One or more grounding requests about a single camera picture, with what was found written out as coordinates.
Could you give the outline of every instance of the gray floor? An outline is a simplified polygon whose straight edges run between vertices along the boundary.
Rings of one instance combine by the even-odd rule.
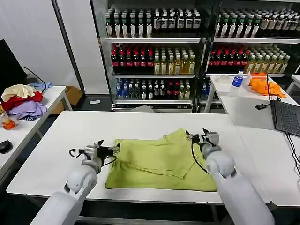
[[[100,104],[90,105],[91,100],[101,100]],[[83,97],[74,110],[110,111],[111,100],[109,96]],[[211,113],[224,113],[223,109],[212,109]],[[42,133],[46,133],[57,116],[50,116],[41,127]],[[22,164],[30,155],[39,141],[34,136],[18,158]],[[0,189],[0,224],[1,225],[28,225],[37,214],[39,207],[22,196],[9,195],[5,191],[16,168]],[[217,206],[217,215],[222,219],[226,214],[224,206]],[[277,225],[292,225],[300,221],[300,209],[277,209],[273,212]],[[209,206],[198,204],[145,204],[129,202],[105,202],[86,201],[82,210],[83,216],[98,216],[105,218],[138,218],[138,219],[165,219],[182,221],[212,221]]]

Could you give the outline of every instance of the orange cloth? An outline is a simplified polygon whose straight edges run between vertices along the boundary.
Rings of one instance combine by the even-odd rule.
[[[267,80],[264,79],[251,79],[250,84],[252,84],[253,90],[256,92],[260,93],[261,95],[268,96],[268,85],[267,85]],[[277,95],[281,98],[286,98],[286,95],[281,92],[281,88],[278,84],[269,83],[270,87],[270,94],[271,95]]]

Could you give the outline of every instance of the green cloth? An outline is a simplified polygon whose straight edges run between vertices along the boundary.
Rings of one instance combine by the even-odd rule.
[[[124,140],[117,160],[111,164],[106,188],[160,188],[216,191],[210,175],[194,161],[191,141],[184,129],[158,140]],[[193,145],[197,161],[205,168],[198,144]]]

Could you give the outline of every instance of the white desk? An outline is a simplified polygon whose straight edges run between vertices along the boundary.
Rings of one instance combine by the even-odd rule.
[[[298,88],[300,88],[300,75],[293,75],[292,76],[292,83],[290,84],[290,86],[287,88],[286,92],[288,94],[291,93],[292,89],[294,86],[297,86]]]
[[[254,163],[226,114],[64,111],[9,184],[7,192],[51,196],[65,185],[68,173],[82,161],[82,157],[70,157],[69,149],[83,148],[102,139],[105,140],[104,146],[113,146],[116,138],[153,140],[181,127],[193,134],[203,133],[202,128],[217,131],[222,149],[234,157],[238,170],[251,180],[263,200],[270,202]],[[222,202],[217,192],[106,189],[108,170],[108,166],[102,168],[88,199],[161,203]]]
[[[0,141],[9,140],[13,144],[13,149],[10,152],[6,154],[0,154],[0,180],[21,153],[25,145],[29,142],[33,135],[38,132],[39,127],[49,116],[50,112],[62,99],[64,99],[64,103],[66,105],[65,107],[69,110],[72,110],[65,90],[65,86],[54,86],[44,92],[42,103],[46,105],[47,112],[45,112],[41,118],[35,121],[17,121],[16,117],[14,116],[12,119],[17,124],[15,129],[7,131],[0,127]]]
[[[274,130],[269,106],[262,110],[254,108],[258,104],[268,104],[268,97],[244,84],[237,96],[230,96],[233,77],[229,84],[219,84],[217,78],[210,77],[212,88],[248,148],[272,202],[277,206],[299,206],[299,177],[294,171],[295,163],[285,135]],[[289,95],[282,101],[298,105]],[[292,140],[299,149],[300,138],[292,136]]]

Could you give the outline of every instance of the orange bottle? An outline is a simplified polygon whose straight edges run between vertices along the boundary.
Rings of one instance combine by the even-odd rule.
[[[0,122],[3,128],[6,130],[11,130],[15,128],[15,122],[8,117],[6,111],[2,108],[1,104],[0,104]]]

